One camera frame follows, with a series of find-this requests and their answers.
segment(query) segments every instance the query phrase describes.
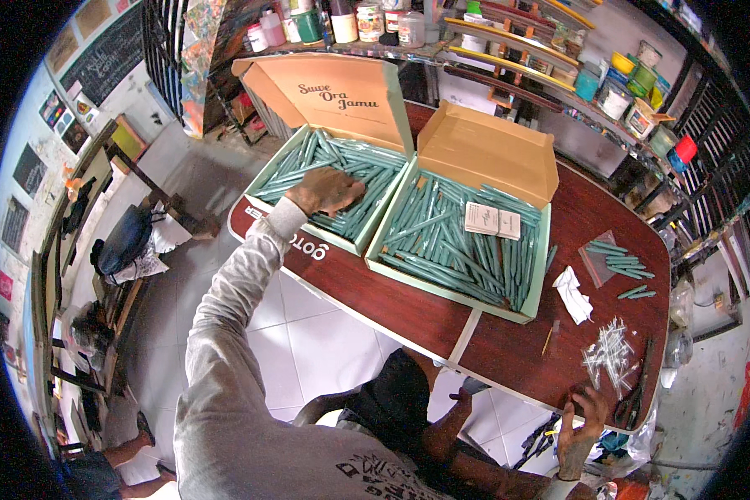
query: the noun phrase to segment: chalkboard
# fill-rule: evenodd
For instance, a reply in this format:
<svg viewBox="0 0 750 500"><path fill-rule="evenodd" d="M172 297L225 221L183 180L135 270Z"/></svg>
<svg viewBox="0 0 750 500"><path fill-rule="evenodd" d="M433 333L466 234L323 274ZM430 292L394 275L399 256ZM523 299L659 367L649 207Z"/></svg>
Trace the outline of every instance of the chalkboard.
<svg viewBox="0 0 750 500"><path fill-rule="evenodd" d="M131 70L144 58L141 41L141 5L131 7L100 34L61 77L64 90L75 82L100 106Z"/></svg>

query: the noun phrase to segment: storage box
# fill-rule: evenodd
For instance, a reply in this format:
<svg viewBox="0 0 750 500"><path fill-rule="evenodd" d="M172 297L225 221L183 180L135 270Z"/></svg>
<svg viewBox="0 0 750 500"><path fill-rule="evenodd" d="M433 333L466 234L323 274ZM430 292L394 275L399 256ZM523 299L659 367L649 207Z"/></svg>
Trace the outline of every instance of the storage box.
<svg viewBox="0 0 750 500"><path fill-rule="evenodd" d="M558 168L553 153L553 135L541 134L497 117L447 101L430 118L417 140L417 157L400 181L397 193L367 250L371 270L458 303L483 310L515 323L536 317L545 276L550 242L550 200L558 188ZM481 302L436 284L395 270L378 261L383 240L398 209L409 194L418 170L429 170L458 183L480 189L488 184L516 196L541 210L536 260L530 291L520 312Z"/></svg>
<svg viewBox="0 0 750 500"><path fill-rule="evenodd" d="M300 127L245 190L250 203L259 209L271 211L272 206L250 193L270 178L280 160L300 147L304 135L310 134L313 128L325 129L334 137L358 139L399 151L408 158L387 188L385 200L354 242L310 222L303 225L303 230L311 235L355 255L363 255L414 155L397 66L364 57L295 54L238 59L231 71L286 125Z"/></svg>

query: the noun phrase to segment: green jar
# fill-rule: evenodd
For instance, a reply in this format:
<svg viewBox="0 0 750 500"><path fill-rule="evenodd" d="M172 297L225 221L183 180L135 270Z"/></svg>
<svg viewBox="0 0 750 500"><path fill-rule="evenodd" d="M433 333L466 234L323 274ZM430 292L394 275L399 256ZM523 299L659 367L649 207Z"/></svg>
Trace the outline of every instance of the green jar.
<svg viewBox="0 0 750 500"><path fill-rule="evenodd" d="M292 19L297 24L297 32L303 43L314 43L322 39L322 28L315 10L292 14Z"/></svg>

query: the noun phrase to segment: red container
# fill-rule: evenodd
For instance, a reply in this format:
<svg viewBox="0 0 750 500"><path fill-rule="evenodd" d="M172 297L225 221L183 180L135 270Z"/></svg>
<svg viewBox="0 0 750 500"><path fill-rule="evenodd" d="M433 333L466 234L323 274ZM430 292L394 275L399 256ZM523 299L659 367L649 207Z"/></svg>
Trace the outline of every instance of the red container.
<svg viewBox="0 0 750 500"><path fill-rule="evenodd" d="M698 145L694 143L689 134L684 135L675 145L675 152L683 163L689 164L698 152Z"/></svg>

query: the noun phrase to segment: scissors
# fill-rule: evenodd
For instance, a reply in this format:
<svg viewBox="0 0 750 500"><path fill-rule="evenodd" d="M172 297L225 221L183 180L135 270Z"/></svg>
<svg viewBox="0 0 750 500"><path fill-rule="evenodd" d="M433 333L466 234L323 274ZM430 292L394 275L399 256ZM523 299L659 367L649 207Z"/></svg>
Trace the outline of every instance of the scissors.
<svg viewBox="0 0 750 500"><path fill-rule="evenodd" d="M647 370L650 367L651 361L650 356L653 354L652 342L653 340L651 338L647 339L645 363L641 367L639 383L633 388L628 397L617 404L617 408L614 411L614 423L617 424L617 426L620 426L622 422L625 422L625 430L632 429L639 418L641 398L645 394L645 385L647 384Z"/></svg>

